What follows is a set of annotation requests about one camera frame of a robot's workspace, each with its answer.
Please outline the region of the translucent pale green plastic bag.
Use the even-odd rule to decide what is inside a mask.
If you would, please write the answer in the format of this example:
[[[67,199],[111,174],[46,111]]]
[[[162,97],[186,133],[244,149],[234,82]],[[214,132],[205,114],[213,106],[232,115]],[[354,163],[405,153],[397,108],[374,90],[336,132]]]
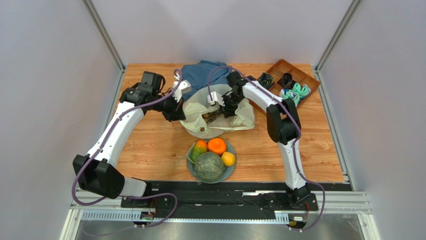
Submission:
[[[255,127],[255,114],[248,99],[237,106],[235,115],[225,117],[220,105],[210,105],[208,88],[195,92],[183,103],[186,119],[180,124],[192,136],[199,139],[212,139],[226,132],[250,130]]]

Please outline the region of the fake brown longan bunch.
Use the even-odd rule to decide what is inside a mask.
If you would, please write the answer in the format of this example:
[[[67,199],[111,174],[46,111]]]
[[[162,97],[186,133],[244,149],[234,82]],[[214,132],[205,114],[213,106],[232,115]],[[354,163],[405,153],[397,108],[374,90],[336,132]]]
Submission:
[[[209,125],[214,122],[222,113],[220,111],[208,112],[202,115],[204,122]]]

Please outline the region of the fake green orange mango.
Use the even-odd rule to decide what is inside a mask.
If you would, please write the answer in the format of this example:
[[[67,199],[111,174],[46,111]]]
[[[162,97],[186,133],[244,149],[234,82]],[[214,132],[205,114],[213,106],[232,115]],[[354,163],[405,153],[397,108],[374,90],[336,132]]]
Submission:
[[[193,163],[197,161],[197,158],[208,151],[208,144],[205,140],[199,139],[195,142],[192,150],[190,151],[189,158]]]

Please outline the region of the fake orange fruit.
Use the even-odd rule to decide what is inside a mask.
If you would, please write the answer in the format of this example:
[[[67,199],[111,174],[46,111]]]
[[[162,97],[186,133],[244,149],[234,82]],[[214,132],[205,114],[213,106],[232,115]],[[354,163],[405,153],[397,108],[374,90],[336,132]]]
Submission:
[[[207,150],[219,156],[222,156],[223,153],[227,151],[227,149],[227,143],[225,142],[225,140],[219,137],[212,138],[207,143]]]

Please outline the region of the fake yellow lemon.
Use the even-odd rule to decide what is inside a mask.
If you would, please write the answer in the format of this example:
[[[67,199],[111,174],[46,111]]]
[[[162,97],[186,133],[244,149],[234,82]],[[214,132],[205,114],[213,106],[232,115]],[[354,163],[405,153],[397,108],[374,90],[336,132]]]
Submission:
[[[221,159],[222,159],[223,165],[226,167],[232,167],[236,163],[236,156],[233,153],[228,151],[225,151],[221,155]]]

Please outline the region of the fake netted melon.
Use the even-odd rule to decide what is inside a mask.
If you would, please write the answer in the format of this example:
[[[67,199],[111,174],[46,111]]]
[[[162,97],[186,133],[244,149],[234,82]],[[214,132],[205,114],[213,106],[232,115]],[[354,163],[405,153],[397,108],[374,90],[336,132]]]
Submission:
[[[208,183],[218,181],[223,174],[223,168],[222,158],[209,151],[201,154],[194,165],[195,174],[202,181]]]

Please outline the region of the grey round plate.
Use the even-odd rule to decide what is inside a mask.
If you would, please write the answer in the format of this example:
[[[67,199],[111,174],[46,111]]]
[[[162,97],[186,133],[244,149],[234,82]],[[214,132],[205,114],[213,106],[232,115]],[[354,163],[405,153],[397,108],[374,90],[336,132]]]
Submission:
[[[184,156],[189,172],[207,184],[223,182],[236,168],[237,155],[232,145],[224,140],[225,157],[208,150],[208,140],[199,139],[192,144]]]

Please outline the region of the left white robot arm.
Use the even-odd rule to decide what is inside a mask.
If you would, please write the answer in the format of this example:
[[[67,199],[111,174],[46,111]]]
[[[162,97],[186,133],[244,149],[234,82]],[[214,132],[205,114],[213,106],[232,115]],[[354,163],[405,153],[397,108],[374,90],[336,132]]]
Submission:
[[[125,177],[116,166],[130,134],[148,111],[161,112],[169,122],[185,119],[183,95],[191,90],[191,85],[183,79],[180,69],[175,69],[173,75],[176,81],[172,89],[163,93],[165,78],[144,71],[140,82],[122,92],[114,117],[97,143],[85,155],[76,155],[72,162],[76,177],[71,194],[79,205],[84,202],[76,196],[77,187],[100,195],[102,200],[117,197],[146,199],[148,182]]]

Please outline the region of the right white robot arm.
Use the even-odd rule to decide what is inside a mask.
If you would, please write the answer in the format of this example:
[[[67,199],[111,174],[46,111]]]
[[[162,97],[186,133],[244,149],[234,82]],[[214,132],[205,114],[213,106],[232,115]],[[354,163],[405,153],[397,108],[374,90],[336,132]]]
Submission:
[[[302,168],[298,142],[301,124],[295,102],[272,94],[258,81],[243,77],[237,71],[229,73],[226,80],[231,90],[220,97],[220,112],[225,118],[235,116],[239,103],[244,99],[254,102],[265,111],[268,135],[277,144],[284,165],[284,201],[290,209],[309,209],[311,185]]]

